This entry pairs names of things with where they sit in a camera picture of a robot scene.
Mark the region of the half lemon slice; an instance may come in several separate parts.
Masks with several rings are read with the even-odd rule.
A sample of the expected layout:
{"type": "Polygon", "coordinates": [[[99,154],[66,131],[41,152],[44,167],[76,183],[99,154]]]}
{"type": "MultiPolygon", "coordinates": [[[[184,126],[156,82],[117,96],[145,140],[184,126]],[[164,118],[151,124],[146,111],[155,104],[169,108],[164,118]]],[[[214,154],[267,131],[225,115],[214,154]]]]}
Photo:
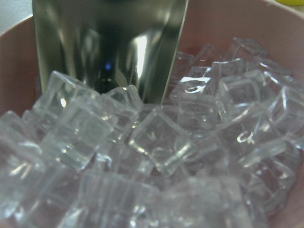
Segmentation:
{"type": "Polygon", "coordinates": [[[288,6],[303,6],[304,0],[276,0],[277,2],[288,6]]]}

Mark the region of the pink bowl of ice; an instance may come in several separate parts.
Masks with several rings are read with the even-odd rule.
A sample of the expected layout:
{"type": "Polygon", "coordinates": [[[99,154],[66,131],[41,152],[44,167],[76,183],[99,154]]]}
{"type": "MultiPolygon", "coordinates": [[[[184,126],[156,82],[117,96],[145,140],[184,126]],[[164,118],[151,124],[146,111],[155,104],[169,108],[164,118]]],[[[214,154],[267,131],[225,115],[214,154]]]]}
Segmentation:
{"type": "Polygon", "coordinates": [[[301,228],[304,18],[188,0],[162,103],[53,71],[33,16],[0,37],[3,228],[301,228]]]}

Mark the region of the silver metal ice scoop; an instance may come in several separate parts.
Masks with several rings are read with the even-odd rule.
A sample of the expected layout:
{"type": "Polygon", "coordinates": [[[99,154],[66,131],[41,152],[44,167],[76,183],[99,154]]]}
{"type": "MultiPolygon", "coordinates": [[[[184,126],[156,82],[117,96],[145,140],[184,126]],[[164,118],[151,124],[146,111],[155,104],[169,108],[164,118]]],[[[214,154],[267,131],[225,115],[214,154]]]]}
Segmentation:
{"type": "Polygon", "coordinates": [[[51,72],[105,93],[134,85],[160,104],[186,18],[186,0],[35,0],[32,2],[41,88],[51,72]]]}

